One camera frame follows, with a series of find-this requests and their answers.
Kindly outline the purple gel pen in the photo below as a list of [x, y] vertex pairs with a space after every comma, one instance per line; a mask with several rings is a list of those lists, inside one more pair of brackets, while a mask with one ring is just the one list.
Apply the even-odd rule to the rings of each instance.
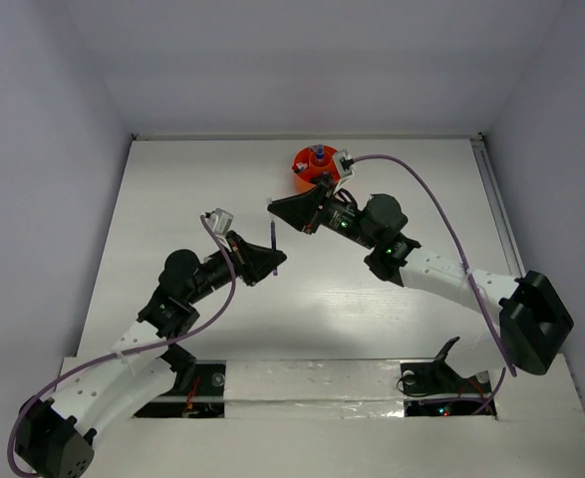
[[[276, 239], [276, 223], [275, 218], [272, 214], [270, 214], [270, 240], [271, 240], [271, 249], [272, 251], [277, 250], [277, 239]], [[278, 276], [278, 268], [275, 268], [272, 272], [274, 277]]]

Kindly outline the small clear blue-capped bottle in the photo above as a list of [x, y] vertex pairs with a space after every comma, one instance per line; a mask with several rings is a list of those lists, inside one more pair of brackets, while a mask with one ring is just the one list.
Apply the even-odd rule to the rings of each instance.
[[323, 144], [317, 144], [315, 147], [315, 163], [322, 167], [325, 163], [325, 148]]

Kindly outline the red-capped white marker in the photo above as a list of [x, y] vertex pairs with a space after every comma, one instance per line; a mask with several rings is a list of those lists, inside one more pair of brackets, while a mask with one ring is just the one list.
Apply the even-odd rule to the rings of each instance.
[[305, 171], [307, 168], [308, 168], [308, 164], [303, 163], [303, 162], [294, 163], [292, 165], [292, 170], [296, 174], [299, 174], [299, 173]]

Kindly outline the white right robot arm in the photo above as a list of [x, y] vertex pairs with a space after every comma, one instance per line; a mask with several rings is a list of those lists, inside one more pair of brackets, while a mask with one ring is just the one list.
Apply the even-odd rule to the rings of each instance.
[[432, 378], [441, 389], [454, 390], [471, 375], [509, 366], [544, 375], [574, 327], [546, 276], [535, 271], [504, 276], [443, 257], [403, 234], [408, 218], [388, 194], [374, 194], [358, 208], [322, 182], [267, 209], [297, 231], [313, 234], [324, 226], [365, 247], [370, 253], [364, 262], [378, 279], [447, 299], [486, 319], [484, 335], [452, 339], [446, 357], [433, 364]]

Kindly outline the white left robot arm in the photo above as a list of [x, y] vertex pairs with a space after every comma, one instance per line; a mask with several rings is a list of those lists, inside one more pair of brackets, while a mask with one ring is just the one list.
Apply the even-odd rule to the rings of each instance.
[[8, 439], [11, 470], [82, 476], [109, 428], [154, 398], [191, 387], [196, 359], [181, 341], [201, 330], [195, 304], [239, 281], [254, 286], [285, 259], [284, 252], [233, 231], [204, 259], [187, 249], [169, 254], [149, 302], [111, 350], [63, 373], [22, 405]]

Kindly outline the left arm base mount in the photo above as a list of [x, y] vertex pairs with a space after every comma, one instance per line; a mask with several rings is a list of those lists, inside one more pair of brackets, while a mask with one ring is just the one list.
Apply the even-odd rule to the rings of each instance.
[[208, 419], [225, 416], [226, 362], [199, 362], [190, 384], [176, 386], [154, 398], [135, 414], [135, 418]]

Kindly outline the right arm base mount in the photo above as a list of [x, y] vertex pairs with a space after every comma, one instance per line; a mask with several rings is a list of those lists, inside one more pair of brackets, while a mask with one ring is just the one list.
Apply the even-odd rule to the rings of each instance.
[[403, 395], [405, 417], [496, 416], [490, 381], [462, 378], [447, 363], [459, 337], [448, 340], [429, 361], [401, 364], [396, 389]]

